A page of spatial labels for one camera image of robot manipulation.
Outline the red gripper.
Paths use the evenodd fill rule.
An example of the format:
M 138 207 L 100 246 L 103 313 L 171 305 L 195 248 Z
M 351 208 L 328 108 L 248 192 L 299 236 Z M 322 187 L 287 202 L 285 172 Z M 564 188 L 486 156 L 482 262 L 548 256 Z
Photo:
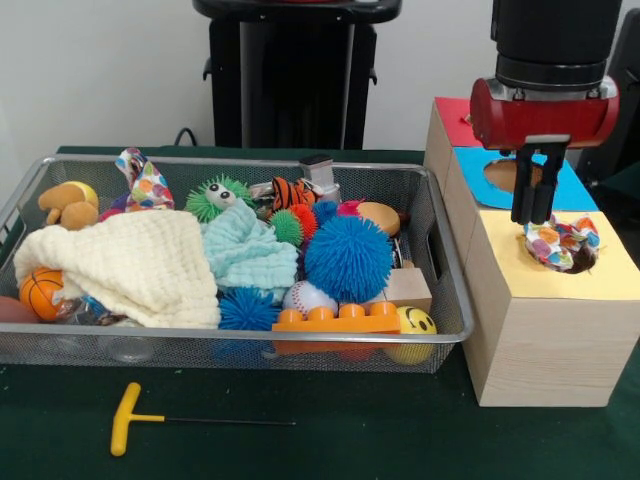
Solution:
M 518 150 L 513 222 L 529 223 L 533 204 L 533 149 L 522 147 L 542 144 L 539 151 L 545 162 L 535 187 L 532 222 L 544 223 L 551 215 L 566 147 L 580 149 L 602 144 L 614 130 L 619 106 L 618 87 L 609 77 L 590 91 L 576 92 L 512 88 L 496 78 L 475 81 L 470 98 L 475 138 L 488 150 Z

